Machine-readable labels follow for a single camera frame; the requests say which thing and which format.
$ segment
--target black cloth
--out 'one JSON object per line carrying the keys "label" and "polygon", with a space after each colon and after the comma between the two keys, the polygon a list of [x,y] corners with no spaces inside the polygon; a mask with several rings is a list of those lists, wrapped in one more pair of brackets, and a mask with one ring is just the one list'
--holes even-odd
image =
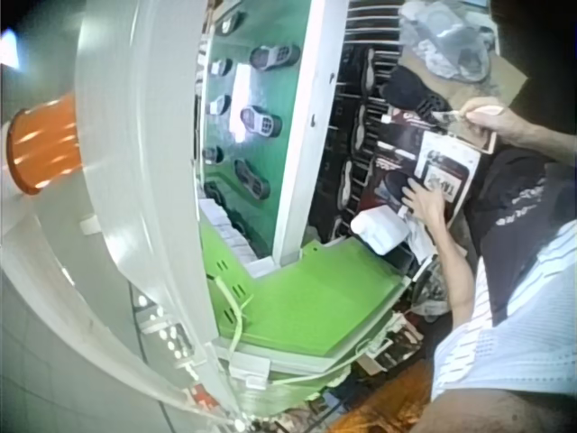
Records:
{"label": "black cloth", "polygon": [[500,153],[468,209],[485,262],[493,326],[507,318],[515,288],[559,228],[575,219],[575,171],[521,149]]}

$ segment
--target green surface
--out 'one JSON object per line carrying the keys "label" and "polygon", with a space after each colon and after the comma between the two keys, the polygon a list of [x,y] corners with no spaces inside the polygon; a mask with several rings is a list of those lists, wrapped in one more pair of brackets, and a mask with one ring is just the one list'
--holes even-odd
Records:
{"label": "green surface", "polygon": [[[201,233],[206,272],[220,276],[239,304],[253,295],[243,310],[245,343],[330,355],[400,290],[400,276],[354,238],[331,247],[311,242],[300,261],[255,280],[204,218]],[[219,332],[230,338],[234,314],[212,281],[208,287]]]}
{"label": "green surface", "polygon": [[[209,62],[228,58],[234,65],[224,77],[209,76],[207,80],[205,103],[230,95],[232,104],[224,115],[206,115],[204,146],[221,146],[224,161],[217,166],[205,165],[205,180],[216,182],[227,211],[240,214],[260,257],[272,252],[300,61],[288,68],[263,72],[250,66],[249,54],[261,45],[295,44],[302,49],[309,9],[310,0],[245,0],[231,11],[244,12],[241,25],[228,36],[215,35],[212,41]],[[264,138],[244,133],[240,111],[247,105],[278,115],[283,123],[280,135]],[[269,182],[270,196],[266,200],[253,198],[238,182],[233,166],[238,158],[246,159]]]}

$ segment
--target striped shirt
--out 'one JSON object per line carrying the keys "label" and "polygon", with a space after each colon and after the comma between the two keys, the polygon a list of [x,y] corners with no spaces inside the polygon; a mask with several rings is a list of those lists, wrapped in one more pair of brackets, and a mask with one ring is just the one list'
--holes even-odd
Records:
{"label": "striped shirt", "polygon": [[447,389],[576,393],[577,222],[565,224],[537,255],[493,327],[482,258],[472,318],[435,351],[432,400]]}

